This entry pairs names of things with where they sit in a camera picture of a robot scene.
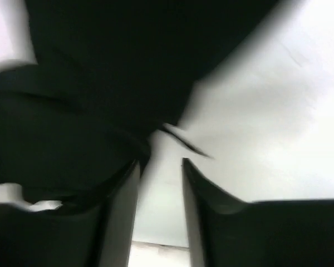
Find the white background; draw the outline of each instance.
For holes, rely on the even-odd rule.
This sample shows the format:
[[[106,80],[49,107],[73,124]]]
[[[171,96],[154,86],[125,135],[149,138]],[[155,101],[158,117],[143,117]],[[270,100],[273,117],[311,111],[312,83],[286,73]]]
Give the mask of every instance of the white background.
[[[188,246],[182,157],[245,201],[334,197],[334,0],[295,5],[196,85],[179,132],[213,160],[155,135],[134,240]],[[19,7],[0,1],[0,61],[32,60]]]

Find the black fabric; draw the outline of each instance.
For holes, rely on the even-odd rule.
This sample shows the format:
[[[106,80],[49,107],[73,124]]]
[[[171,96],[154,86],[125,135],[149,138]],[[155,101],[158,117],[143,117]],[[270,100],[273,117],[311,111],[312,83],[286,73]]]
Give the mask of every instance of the black fabric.
[[[149,136],[278,2],[25,0],[38,64],[0,72],[0,183],[34,201],[144,167]]]

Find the clothing tag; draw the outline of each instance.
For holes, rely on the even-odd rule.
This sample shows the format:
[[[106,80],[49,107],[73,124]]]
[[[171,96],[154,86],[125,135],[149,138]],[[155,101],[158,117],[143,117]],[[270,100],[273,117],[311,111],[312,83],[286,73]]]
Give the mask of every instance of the clothing tag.
[[[22,187],[18,184],[0,184],[0,204],[12,205],[29,212],[56,210],[62,206],[60,201],[47,200],[35,204],[26,202],[22,197]]]

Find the beige floor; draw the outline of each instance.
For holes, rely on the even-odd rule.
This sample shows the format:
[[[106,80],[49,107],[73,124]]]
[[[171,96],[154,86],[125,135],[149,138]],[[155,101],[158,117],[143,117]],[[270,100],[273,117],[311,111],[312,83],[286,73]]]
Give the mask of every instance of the beige floor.
[[[190,267],[188,249],[133,242],[129,267]]]

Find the black cloth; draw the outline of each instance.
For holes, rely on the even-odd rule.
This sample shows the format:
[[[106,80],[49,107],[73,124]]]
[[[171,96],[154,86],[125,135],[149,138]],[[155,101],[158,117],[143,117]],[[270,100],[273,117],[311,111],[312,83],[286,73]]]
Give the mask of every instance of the black cloth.
[[[278,2],[25,0],[37,65],[0,71],[0,183],[51,199],[146,165],[148,137]]]

